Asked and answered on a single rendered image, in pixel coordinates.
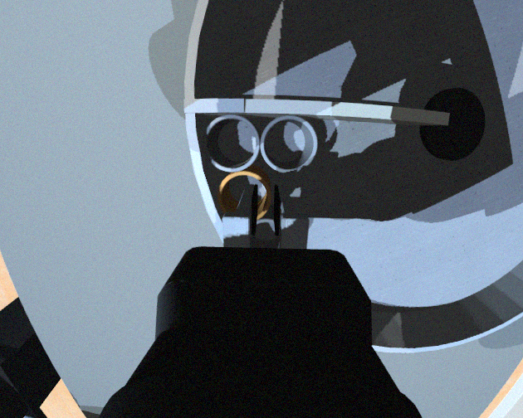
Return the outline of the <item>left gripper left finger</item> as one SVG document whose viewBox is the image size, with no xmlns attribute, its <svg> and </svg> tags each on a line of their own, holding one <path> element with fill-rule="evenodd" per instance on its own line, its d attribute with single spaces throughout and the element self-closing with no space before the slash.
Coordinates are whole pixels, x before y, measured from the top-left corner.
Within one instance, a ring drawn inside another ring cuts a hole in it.
<svg viewBox="0 0 523 418">
<path fill-rule="evenodd" d="M 223 247 L 251 248 L 257 226 L 257 184 L 247 184 L 236 211 L 222 218 Z"/>
</svg>

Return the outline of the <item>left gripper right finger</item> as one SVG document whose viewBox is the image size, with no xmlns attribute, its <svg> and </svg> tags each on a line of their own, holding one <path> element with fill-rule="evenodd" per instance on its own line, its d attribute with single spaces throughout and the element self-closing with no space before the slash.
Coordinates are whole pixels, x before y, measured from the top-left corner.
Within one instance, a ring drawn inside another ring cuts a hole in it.
<svg viewBox="0 0 523 418">
<path fill-rule="evenodd" d="M 275 185 L 274 223 L 279 249 L 307 249 L 309 218 L 296 213 L 286 185 Z"/>
</svg>

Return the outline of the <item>silver metal ring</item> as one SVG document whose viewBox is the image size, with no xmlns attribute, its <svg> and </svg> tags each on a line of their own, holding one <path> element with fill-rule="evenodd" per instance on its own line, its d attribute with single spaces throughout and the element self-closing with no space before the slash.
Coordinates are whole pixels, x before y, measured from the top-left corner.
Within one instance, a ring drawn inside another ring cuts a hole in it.
<svg viewBox="0 0 523 418">
<path fill-rule="evenodd" d="M 228 124 L 232 121 L 242 121 L 242 122 L 246 123 L 252 129 L 252 132 L 254 133 L 255 139 L 256 139 L 255 153 L 249 159 L 241 161 L 241 162 L 232 161 L 232 160 L 226 158 L 222 154 L 222 152 L 218 146 L 218 135 L 219 135 L 220 131 L 226 124 Z M 260 151 L 260 142 L 261 142 L 260 132 L 253 122 L 242 117 L 241 115 L 225 114 L 225 115 L 217 117 L 207 127 L 207 129 L 204 133 L 204 136 L 203 136 L 203 149 L 204 149 L 204 152 L 205 152 L 208 160 L 211 162 L 212 165 L 214 165 L 216 168 L 219 168 L 225 172 L 234 173 L 234 172 L 239 172 L 241 170 L 244 170 L 253 164 L 253 162 L 256 160 L 257 155 L 259 154 L 259 151 Z"/>
<path fill-rule="evenodd" d="M 257 220 L 257 224 L 263 222 L 274 223 L 274 205 L 271 204 L 267 213 L 262 218 Z M 264 241 L 252 235 L 251 248 L 280 248 L 279 236 L 275 239 Z"/>
<path fill-rule="evenodd" d="M 265 146 L 265 138 L 266 134 L 269 131 L 269 129 L 277 123 L 280 122 L 291 122 L 295 125 L 297 125 L 301 131 L 303 132 L 305 136 L 305 147 L 303 149 L 303 152 L 301 155 L 287 163 L 278 162 L 275 159 L 273 159 L 267 152 L 266 146 Z M 281 117 L 278 117 L 276 119 L 273 119 L 264 129 L 262 135 L 261 135 L 261 154 L 266 163 L 273 169 L 277 170 L 281 173 L 296 173 L 300 170 L 306 168 L 314 159 L 317 147 L 318 147 L 318 140 L 315 133 L 315 130 L 310 125 L 309 122 L 307 122 L 305 119 L 295 116 L 295 115 L 283 115 Z"/>
</svg>

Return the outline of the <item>bronze bushing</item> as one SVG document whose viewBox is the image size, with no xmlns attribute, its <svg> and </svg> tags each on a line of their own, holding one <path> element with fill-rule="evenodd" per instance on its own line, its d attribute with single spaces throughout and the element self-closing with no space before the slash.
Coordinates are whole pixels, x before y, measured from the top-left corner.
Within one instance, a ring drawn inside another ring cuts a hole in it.
<svg viewBox="0 0 523 418">
<path fill-rule="evenodd" d="M 247 175 L 256 178 L 266 189 L 266 195 L 257 203 L 257 220 L 259 220 L 266 214 L 271 205 L 271 183 L 266 172 L 257 165 L 252 164 L 248 168 L 239 172 L 229 173 L 218 189 L 218 204 L 223 213 L 226 211 L 237 210 L 239 201 L 232 196 L 229 189 L 229 183 L 231 178 L 240 175 Z"/>
</svg>

